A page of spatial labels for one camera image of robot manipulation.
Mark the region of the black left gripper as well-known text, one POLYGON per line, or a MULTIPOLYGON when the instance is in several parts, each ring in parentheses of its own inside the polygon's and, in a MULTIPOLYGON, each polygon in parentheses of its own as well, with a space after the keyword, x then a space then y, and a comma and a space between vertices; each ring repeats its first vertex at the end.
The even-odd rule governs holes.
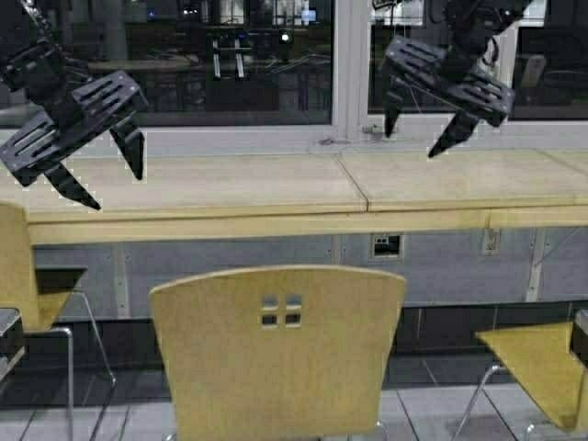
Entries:
POLYGON ((40 107, 1 145, 1 161, 22 186, 45 175, 64 198, 101 210, 62 161, 105 131, 135 178, 143 179, 145 139, 133 117, 148 101, 126 72, 94 78, 79 61, 40 40, 3 57, 1 79, 40 107))

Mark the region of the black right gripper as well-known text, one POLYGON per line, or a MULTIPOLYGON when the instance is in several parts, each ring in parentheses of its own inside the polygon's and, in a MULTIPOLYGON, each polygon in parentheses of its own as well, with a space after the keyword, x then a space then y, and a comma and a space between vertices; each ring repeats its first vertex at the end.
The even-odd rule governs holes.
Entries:
POLYGON ((397 36, 390 41, 380 64, 383 86, 384 134, 389 138, 405 107, 410 88, 433 96, 458 109, 435 145, 434 158, 467 141, 480 119, 500 126, 512 111, 515 91, 472 64, 459 73, 446 73, 453 54, 419 40, 397 36))

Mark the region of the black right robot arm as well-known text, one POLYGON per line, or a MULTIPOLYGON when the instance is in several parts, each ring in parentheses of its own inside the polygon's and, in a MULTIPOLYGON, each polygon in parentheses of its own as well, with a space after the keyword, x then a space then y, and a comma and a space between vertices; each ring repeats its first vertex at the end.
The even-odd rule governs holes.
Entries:
POLYGON ((433 158, 469 138, 484 121, 494 128, 509 118, 515 91, 480 67, 496 37, 524 17, 528 1, 449 1, 443 11, 451 41, 447 48, 395 36, 380 72, 383 129, 390 137, 402 113, 402 88, 415 87, 456 109, 453 119, 428 152, 433 158))

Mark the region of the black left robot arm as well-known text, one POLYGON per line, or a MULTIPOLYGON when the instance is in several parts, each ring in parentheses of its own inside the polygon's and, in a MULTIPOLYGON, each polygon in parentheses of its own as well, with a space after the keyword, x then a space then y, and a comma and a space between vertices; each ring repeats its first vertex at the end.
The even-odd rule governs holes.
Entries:
POLYGON ((143 177, 145 138, 134 121, 148 105, 141 87, 123 70, 90 74, 54 38, 35 1, 1 4, 1 80, 39 107, 1 145, 1 161, 21 186, 43 175, 63 197, 99 210, 63 162, 104 132, 134 176, 143 177))

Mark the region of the robot base left corner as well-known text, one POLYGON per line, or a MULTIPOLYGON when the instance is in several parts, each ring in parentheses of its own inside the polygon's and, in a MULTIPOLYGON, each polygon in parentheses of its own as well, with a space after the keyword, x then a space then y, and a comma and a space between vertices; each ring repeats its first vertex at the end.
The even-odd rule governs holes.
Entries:
POLYGON ((1 380, 13 371, 25 355, 22 316, 18 309, 1 309, 1 380))

